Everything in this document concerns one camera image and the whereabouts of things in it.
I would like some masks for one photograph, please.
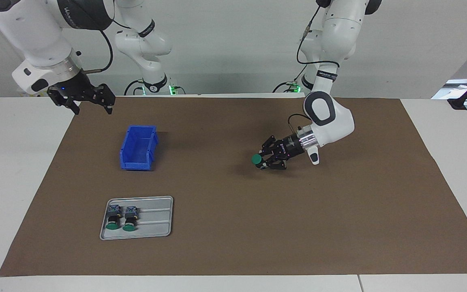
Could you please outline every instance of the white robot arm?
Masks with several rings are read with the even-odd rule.
[[[0,0],[0,30],[26,58],[12,73],[14,80],[29,94],[47,88],[56,105],[75,114],[79,108],[74,101],[101,105],[111,114],[114,94],[105,84],[91,85],[76,52],[61,34],[61,27],[103,30],[111,21],[104,2]]]
[[[116,3],[129,27],[115,35],[118,50],[139,66],[142,83],[150,93],[170,94],[170,83],[157,56],[169,54],[172,43],[165,34],[157,31],[144,0],[117,0]]]
[[[154,31],[154,21],[145,13],[143,0],[117,2],[118,11],[130,26],[128,32],[117,34],[118,48],[140,66],[144,83],[152,85],[150,91],[164,91],[167,77],[155,56],[168,54],[172,45]],[[78,52],[61,29],[101,31],[111,48],[103,30],[113,22],[114,14],[113,0],[0,0],[0,30],[26,58],[12,73],[16,83],[29,94],[47,88],[56,105],[68,107],[75,114],[79,108],[74,101],[101,105],[111,114],[114,94],[105,84],[91,85],[87,74],[109,68],[112,57],[105,68],[84,71]]]
[[[262,170],[285,170],[288,159],[304,152],[313,164],[319,164],[320,147],[354,131],[351,111],[334,100],[330,91],[338,76],[339,63],[356,50],[364,16],[374,13],[381,0],[317,0],[317,4],[319,9],[325,8],[323,30],[309,31],[311,23],[306,28],[301,47],[308,62],[300,62],[315,66],[315,81],[304,101],[304,113],[313,123],[282,140],[271,136],[259,154],[252,157],[253,164]],[[308,87],[311,84],[305,79],[302,81]]]

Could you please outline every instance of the brown work surface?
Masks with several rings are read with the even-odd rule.
[[[401,102],[339,101],[356,131],[285,171],[250,159],[301,99],[83,104],[0,276],[467,273],[467,218]],[[121,170],[129,125],[158,126],[153,172]],[[168,237],[99,239],[110,198],[165,195]]]

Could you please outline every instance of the blue plastic storage bin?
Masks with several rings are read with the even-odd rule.
[[[150,170],[158,144],[156,126],[129,126],[120,150],[123,170]]]

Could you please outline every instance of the white table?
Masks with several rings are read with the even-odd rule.
[[[300,97],[242,94],[228,97]],[[467,113],[445,101],[403,100],[426,147],[467,215]],[[49,98],[0,98],[0,267],[73,115]],[[336,275],[307,277],[12,277],[0,291],[467,291],[467,275]]]

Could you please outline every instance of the electrical component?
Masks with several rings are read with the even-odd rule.
[[[178,89],[175,86],[170,85],[170,95],[178,95]]]
[[[277,87],[275,87],[275,89],[273,90],[273,92],[276,92],[281,86],[284,86],[284,85],[289,85],[289,88],[284,91],[284,92],[300,92],[302,90],[302,88],[300,87],[300,85],[298,85],[296,83],[297,79],[300,77],[300,75],[304,72],[304,70],[306,70],[306,66],[304,66],[304,68],[302,68],[302,70],[299,72],[299,74],[293,79],[293,81],[291,82],[284,82],[284,83],[280,83],[279,85],[277,85]]]
[[[135,231],[138,221],[138,209],[134,206],[127,207],[124,218],[126,218],[126,223],[122,229],[130,232]]]
[[[175,86],[174,89],[181,89],[181,90],[183,90],[183,94],[187,94],[187,92],[185,91],[185,88],[183,88],[181,86]]]
[[[106,228],[109,230],[116,230],[120,228],[120,218],[122,218],[122,207],[119,205],[109,205],[106,212],[107,224]]]

